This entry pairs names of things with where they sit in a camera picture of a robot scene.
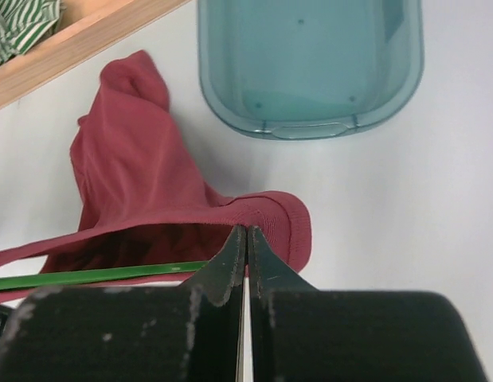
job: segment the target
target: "wooden frame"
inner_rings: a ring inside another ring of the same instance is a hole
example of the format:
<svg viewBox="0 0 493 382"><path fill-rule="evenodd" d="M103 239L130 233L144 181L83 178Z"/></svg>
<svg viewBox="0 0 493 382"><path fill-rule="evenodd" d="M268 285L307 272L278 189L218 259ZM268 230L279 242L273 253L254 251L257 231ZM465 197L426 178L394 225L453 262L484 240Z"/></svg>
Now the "wooden frame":
<svg viewBox="0 0 493 382"><path fill-rule="evenodd" d="M0 108L189 0L65 0L68 25L0 67Z"/></svg>

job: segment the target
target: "white surface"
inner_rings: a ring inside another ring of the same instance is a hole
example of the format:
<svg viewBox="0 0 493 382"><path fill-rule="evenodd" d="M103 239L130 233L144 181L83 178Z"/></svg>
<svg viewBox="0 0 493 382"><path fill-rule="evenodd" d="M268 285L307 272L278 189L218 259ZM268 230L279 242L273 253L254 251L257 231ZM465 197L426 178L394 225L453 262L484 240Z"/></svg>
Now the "white surface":
<svg viewBox="0 0 493 382"><path fill-rule="evenodd" d="M425 74L413 100L372 131L312 142L246 138L211 113L198 86L195 10L184 6L0 111L0 249L76 229L76 119L102 67L146 49L211 185L280 189L307 204L314 249L303 277L321 288L445 294L493 381L493 0L424 1Z"/></svg>

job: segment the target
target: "teal plastic container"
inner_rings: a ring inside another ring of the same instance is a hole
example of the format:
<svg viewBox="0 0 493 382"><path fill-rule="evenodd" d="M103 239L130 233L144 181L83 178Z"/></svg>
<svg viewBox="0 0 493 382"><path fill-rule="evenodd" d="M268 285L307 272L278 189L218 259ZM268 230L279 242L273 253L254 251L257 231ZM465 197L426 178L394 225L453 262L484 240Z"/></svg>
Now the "teal plastic container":
<svg viewBox="0 0 493 382"><path fill-rule="evenodd" d="M204 97L252 137L368 130L423 72L420 0L199 0L198 16Z"/></svg>

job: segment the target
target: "red garment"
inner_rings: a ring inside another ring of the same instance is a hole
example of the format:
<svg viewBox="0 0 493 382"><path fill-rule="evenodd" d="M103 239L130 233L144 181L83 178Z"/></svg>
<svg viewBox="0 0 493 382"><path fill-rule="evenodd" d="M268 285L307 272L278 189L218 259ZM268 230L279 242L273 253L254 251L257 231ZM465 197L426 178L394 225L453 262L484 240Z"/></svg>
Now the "red garment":
<svg viewBox="0 0 493 382"><path fill-rule="evenodd" d="M169 114L168 90L140 51L101 72L90 113L71 146L83 201L71 235L0 251L0 266L49 255L41 273L210 259L232 226L261 227L296 271L311 250L310 218L288 193L223 197L202 178ZM181 280L188 274L128 280ZM28 292L2 292L0 302Z"/></svg>

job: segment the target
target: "striped cloth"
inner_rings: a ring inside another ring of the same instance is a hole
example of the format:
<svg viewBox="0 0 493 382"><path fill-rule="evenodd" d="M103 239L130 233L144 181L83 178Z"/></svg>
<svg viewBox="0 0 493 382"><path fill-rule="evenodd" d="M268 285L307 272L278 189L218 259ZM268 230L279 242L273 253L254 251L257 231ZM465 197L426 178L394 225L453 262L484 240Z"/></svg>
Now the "striped cloth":
<svg viewBox="0 0 493 382"><path fill-rule="evenodd" d="M0 0L0 65L58 31L64 9L61 0Z"/></svg>

